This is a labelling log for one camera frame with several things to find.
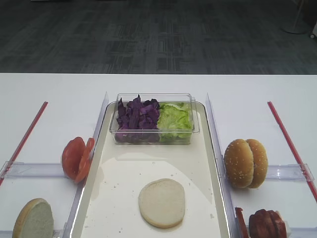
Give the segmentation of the brown meat patty stack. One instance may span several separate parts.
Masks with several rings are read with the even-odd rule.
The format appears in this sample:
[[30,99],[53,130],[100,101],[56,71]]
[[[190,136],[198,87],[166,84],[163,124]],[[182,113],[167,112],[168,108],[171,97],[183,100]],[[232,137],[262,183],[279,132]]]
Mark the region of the brown meat patty stack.
[[249,216],[251,238],[288,238],[290,229],[278,211],[258,210]]

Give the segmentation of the white patty pusher block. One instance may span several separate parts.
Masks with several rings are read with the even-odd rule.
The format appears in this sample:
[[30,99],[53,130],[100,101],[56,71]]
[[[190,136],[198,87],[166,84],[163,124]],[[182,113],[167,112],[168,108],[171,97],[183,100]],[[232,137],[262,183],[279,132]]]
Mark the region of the white patty pusher block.
[[279,211],[276,211],[276,213],[280,216],[280,218],[281,218],[282,221],[284,222],[285,228],[286,228],[286,237],[289,238],[290,235],[291,235],[291,229],[290,229],[290,227],[289,227],[288,222],[282,217],[282,215],[280,214]]

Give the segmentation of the thin red meat slice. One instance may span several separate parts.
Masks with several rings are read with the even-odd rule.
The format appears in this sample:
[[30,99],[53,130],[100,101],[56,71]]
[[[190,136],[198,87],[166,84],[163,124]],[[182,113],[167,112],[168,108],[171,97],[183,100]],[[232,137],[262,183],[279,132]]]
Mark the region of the thin red meat slice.
[[241,231],[242,238],[249,238],[248,230],[245,224],[245,220],[242,214],[243,209],[239,207],[235,207],[235,213],[239,222],[239,227]]

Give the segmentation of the sesame bun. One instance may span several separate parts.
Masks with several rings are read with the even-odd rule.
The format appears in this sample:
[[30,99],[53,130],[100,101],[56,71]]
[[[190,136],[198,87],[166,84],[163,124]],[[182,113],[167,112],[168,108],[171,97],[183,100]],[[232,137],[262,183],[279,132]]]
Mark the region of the sesame bun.
[[227,178],[235,188],[246,188],[253,180],[254,158],[249,144],[243,139],[232,141],[224,153]]
[[248,188],[258,188],[264,182],[267,174],[268,159],[266,150],[258,140],[247,139],[246,141],[250,146],[254,158],[253,180]]

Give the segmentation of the red rail strip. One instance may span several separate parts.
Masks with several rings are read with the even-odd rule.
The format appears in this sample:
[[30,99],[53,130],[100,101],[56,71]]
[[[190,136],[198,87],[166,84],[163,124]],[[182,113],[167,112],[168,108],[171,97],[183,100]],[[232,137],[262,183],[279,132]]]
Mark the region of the red rail strip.
[[34,117],[32,123],[28,127],[28,129],[25,132],[24,136],[22,137],[21,141],[19,142],[19,144],[18,144],[17,148],[15,149],[13,155],[11,156],[9,161],[7,161],[4,164],[4,166],[2,167],[2,171],[0,173],[0,184],[2,184],[2,182],[4,181],[4,176],[9,171],[9,169],[13,165],[13,163],[15,162],[17,156],[19,155],[21,149],[23,148],[25,142],[27,141],[28,137],[30,136],[32,130],[34,129],[35,125],[37,124],[38,120],[40,119],[40,117],[43,114],[43,112],[44,112],[45,108],[47,107],[47,105],[48,105],[48,102],[44,101],[42,106],[40,107],[39,111],[37,112],[36,116]]
[[309,167],[305,163],[303,163],[303,161],[302,161],[302,159],[301,159],[301,157],[300,157],[295,145],[293,144],[292,139],[289,136],[289,134],[288,134],[288,132],[287,132],[287,130],[286,130],[286,128],[285,128],[280,116],[278,115],[278,112],[275,109],[273,103],[271,101],[268,101],[267,104],[268,104],[268,106],[269,106],[269,108],[270,108],[270,110],[271,110],[271,112],[272,112],[277,124],[279,125],[279,127],[280,127],[280,129],[281,129],[281,131],[282,131],[282,133],[284,135],[284,138],[285,138],[285,140],[286,140],[286,142],[287,142],[287,144],[288,144],[288,146],[289,146],[289,148],[290,148],[290,150],[291,150],[296,162],[299,164],[299,166],[301,168],[301,171],[302,171],[302,173],[303,173],[303,175],[304,175],[304,177],[306,179],[306,182],[307,182],[307,184],[308,184],[308,186],[310,188],[310,191],[311,191],[314,199],[317,200],[317,189],[316,189],[316,186],[314,184],[313,175],[311,174]]

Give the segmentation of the purple cabbage leaves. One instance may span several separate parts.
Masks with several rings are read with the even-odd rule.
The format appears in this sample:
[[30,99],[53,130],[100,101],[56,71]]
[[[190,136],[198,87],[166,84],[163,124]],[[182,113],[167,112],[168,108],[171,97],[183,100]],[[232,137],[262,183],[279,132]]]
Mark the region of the purple cabbage leaves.
[[118,129],[121,130],[150,130],[157,129],[159,120],[159,103],[156,99],[141,102],[138,95],[133,101],[123,104],[122,99],[118,102]]

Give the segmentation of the tomato slice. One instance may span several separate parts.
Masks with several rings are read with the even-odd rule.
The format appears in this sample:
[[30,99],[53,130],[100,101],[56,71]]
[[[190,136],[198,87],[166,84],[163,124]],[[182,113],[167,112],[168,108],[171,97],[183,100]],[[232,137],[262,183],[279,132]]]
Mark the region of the tomato slice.
[[90,153],[94,147],[94,144],[94,138],[89,138],[79,163],[78,174],[75,178],[75,183],[81,182],[89,173],[91,166]]
[[64,173],[72,180],[75,180],[81,157],[84,153],[85,143],[82,137],[75,137],[70,140],[62,154],[62,168]]

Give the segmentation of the left clear divider wall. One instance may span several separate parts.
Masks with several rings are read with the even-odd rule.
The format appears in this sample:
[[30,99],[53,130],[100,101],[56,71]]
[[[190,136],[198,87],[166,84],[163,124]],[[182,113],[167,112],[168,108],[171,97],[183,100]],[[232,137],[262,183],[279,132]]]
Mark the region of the left clear divider wall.
[[[108,102],[108,94],[105,94],[93,134],[95,145],[90,153],[90,160],[93,159],[94,154],[97,154],[97,158],[101,157],[101,146],[105,141],[105,137],[102,135],[102,127]],[[59,233],[60,238],[79,238],[81,236],[98,166],[99,162],[93,162],[89,175],[78,184],[68,220],[65,223],[63,230]]]

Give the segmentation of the bun slice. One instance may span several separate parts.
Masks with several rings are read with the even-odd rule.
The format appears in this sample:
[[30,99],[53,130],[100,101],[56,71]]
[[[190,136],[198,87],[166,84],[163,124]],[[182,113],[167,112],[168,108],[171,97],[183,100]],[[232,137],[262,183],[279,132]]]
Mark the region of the bun slice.
[[51,206],[45,199],[32,199],[22,208],[15,221],[12,237],[53,237],[53,213]]
[[158,179],[141,189],[138,205],[141,216],[150,225],[162,229],[172,228],[179,225],[185,216],[185,191],[173,179]]

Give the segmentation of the white stand base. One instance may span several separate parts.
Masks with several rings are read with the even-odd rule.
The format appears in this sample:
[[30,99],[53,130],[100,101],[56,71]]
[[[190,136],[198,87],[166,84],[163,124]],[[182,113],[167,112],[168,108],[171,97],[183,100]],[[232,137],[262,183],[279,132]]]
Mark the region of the white stand base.
[[306,6],[306,0],[292,0],[295,6],[290,8],[288,20],[282,23],[280,29],[283,32],[294,35],[306,34],[309,30],[309,25],[303,19],[303,10]]

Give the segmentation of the clear tomato track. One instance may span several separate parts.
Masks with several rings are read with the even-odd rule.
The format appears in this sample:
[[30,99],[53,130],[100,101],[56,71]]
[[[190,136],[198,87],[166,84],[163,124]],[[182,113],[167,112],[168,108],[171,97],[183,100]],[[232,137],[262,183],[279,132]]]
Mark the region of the clear tomato track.
[[61,163],[24,163],[6,161],[0,178],[66,178]]

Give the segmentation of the right sesame top bun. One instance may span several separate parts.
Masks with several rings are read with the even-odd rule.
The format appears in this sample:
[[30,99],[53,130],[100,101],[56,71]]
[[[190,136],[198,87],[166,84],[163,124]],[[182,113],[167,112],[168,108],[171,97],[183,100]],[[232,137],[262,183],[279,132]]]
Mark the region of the right sesame top bun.
[[267,174],[268,159],[266,150],[258,140],[247,139],[246,141],[250,146],[254,158],[253,180],[248,188],[258,188],[264,182]]

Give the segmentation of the right clear divider wall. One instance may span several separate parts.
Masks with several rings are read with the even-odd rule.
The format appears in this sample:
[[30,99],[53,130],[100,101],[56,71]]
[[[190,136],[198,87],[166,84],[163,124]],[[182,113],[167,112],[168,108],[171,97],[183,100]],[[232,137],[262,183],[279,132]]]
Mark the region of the right clear divider wall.
[[225,179],[225,166],[223,164],[222,151],[219,144],[219,138],[218,138],[216,123],[213,116],[212,103],[211,103],[209,94],[207,94],[205,105],[206,105],[206,110],[208,115],[213,153],[215,157],[217,177],[218,177],[219,186],[221,189],[221,199],[222,199],[224,215],[226,219],[226,226],[227,226],[229,237],[234,238],[235,232],[236,232],[235,215],[232,208],[230,190],[227,189],[227,181]]

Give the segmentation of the left red rail strip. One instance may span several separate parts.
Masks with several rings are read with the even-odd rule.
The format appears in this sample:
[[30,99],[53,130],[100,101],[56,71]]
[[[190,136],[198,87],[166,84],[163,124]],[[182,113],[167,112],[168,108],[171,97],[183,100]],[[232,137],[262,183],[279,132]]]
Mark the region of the left red rail strip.
[[9,171],[9,169],[13,165],[13,163],[15,162],[17,156],[19,155],[21,149],[23,148],[25,142],[27,141],[28,137],[30,136],[32,130],[34,129],[35,125],[37,124],[38,120],[40,119],[40,117],[43,114],[43,112],[44,112],[45,108],[47,107],[47,105],[48,105],[48,102],[44,101],[42,106],[40,107],[39,111],[37,112],[36,116],[34,117],[32,123],[28,127],[28,129],[25,132],[24,136],[22,137],[21,141],[19,142],[19,144],[18,144],[17,148],[15,149],[13,155],[11,156],[9,161],[7,161],[4,164],[4,166],[2,167],[2,171],[0,173],[0,184],[2,184],[2,182],[4,181],[4,176]]

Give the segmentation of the green lettuce leaves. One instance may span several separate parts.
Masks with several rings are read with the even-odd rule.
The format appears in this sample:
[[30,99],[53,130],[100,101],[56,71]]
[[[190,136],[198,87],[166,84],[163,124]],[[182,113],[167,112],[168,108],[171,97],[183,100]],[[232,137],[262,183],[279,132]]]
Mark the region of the green lettuce leaves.
[[191,130],[191,107],[185,102],[161,103],[159,109],[158,129]]

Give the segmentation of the white metal serving tray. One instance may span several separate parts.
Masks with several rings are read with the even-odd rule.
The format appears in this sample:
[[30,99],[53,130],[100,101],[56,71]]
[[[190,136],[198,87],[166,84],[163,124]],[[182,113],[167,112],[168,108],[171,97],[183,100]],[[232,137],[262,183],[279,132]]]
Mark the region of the white metal serving tray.
[[[108,105],[93,163],[82,189],[72,238],[230,238],[205,106],[196,104],[200,132],[188,145],[116,144]],[[159,229],[141,216],[141,189],[173,179],[185,191],[181,224]]]

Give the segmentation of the clear top bun track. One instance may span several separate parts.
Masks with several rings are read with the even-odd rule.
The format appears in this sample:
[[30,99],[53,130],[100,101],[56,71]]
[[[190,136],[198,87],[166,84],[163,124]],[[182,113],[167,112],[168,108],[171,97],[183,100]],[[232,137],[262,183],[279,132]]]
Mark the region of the clear top bun track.
[[269,165],[265,179],[307,182],[315,180],[307,164]]

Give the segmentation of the left tomato slice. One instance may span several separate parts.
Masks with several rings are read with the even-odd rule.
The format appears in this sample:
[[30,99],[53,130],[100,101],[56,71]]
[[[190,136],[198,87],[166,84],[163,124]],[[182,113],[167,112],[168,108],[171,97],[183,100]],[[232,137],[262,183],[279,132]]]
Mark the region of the left tomato slice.
[[82,137],[75,137],[70,140],[62,154],[62,168],[64,173],[72,180],[75,180],[81,157],[84,153],[85,143]]

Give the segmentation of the left sesame top bun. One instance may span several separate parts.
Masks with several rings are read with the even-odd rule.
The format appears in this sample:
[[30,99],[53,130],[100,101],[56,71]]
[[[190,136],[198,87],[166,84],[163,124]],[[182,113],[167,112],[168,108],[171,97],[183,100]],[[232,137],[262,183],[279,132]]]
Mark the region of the left sesame top bun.
[[232,141],[224,153],[227,178],[235,188],[246,188],[253,180],[254,158],[249,144],[243,139]]

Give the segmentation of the right tomato slice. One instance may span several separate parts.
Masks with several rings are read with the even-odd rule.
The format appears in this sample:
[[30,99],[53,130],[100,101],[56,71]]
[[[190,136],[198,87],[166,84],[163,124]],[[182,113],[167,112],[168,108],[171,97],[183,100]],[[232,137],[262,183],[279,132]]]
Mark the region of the right tomato slice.
[[91,166],[90,153],[94,147],[94,144],[94,138],[89,138],[79,163],[78,174],[75,178],[75,183],[81,182],[89,173]]

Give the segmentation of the right red rail strip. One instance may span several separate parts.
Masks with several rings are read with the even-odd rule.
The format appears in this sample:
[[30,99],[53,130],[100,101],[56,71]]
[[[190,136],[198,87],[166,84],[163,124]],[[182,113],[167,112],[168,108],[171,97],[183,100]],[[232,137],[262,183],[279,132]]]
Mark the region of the right red rail strip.
[[268,106],[269,106],[269,108],[270,108],[270,110],[271,110],[271,112],[272,112],[277,124],[279,125],[279,127],[280,127],[280,129],[281,129],[281,131],[282,131],[282,133],[284,135],[284,138],[285,138],[285,140],[286,140],[286,142],[287,142],[287,144],[288,144],[288,146],[289,146],[289,148],[290,148],[290,150],[291,150],[296,162],[299,164],[299,166],[301,168],[301,171],[302,171],[302,173],[303,173],[303,175],[304,175],[304,177],[306,179],[306,182],[307,182],[307,184],[308,184],[308,186],[310,188],[310,191],[311,191],[314,199],[317,200],[317,189],[316,189],[316,186],[314,184],[313,175],[311,174],[309,167],[305,163],[303,163],[303,161],[302,161],[302,159],[301,159],[301,157],[300,157],[295,145],[293,144],[292,139],[289,136],[289,134],[288,134],[288,132],[287,132],[287,130],[286,130],[286,128],[285,128],[280,116],[278,115],[278,112],[275,109],[273,103],[271,101],[268,101],[267,104],[268,104]]

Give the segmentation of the clear divider wall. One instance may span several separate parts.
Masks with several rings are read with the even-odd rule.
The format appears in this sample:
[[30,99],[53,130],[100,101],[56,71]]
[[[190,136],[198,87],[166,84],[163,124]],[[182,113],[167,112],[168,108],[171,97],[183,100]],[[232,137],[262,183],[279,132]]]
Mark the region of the clear divider wall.
[[226,219],[226,226],[227,226],[229,237],[234,238],[235,232],[236,232],[235,215],[232,208],[230,190],[227,189],[227,181],[225,179],[225,166],[223,164],[222,151],[219,144],[219,138],[218,138],[216,123],[213,116],[212,103],[211,103],[209,94],[207,94],[205,105],[206,105],[206,110],[208,115],[213,153],[215,157],[217,177],[218,177],[219,186],[221,189],[221,199],[222,199],[224,215]]
[[[95,145],[90,153],[90,160],[93,159],[94,154],[97,154],[97,158],[101,157],[101,146],[105,141],[105,137],[102,135],[102,127],[108,102],[108,94],[105,94],[93,134]],[[68,220],[65,223],[63,230],[59,233],[60,238],[79,238],[81,236],[98,166],[99,162],[93,162],[89,175],[78,184]]]

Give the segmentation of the clear plastic salad container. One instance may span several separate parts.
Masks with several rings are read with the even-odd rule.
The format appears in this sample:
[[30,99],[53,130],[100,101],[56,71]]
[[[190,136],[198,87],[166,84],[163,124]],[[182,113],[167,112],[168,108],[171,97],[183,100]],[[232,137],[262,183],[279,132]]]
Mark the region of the clear plastic salad container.
[[[141,97],[141,102],[156,99],[159,105],[167,102],[189,103],[193,128],[191,130],[162,130],[158,128],[150,130],[118,129],[116,119],[118,117],[117,105],[119,100],[122,99],[123,104],[126,106],[128,102],[133,101],[138,95]],[[109,131],[117,144],[190,144],[192,135],[200,131],[196,100],[189,93],[120,93],[116,98]]]

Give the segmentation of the clear patty track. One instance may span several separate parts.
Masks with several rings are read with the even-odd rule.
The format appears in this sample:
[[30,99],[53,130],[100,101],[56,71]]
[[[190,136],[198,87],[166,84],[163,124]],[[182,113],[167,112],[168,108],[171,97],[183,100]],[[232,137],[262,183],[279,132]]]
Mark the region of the clear patty track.
[[286,228],[288,238],[317,238],[317,228]]

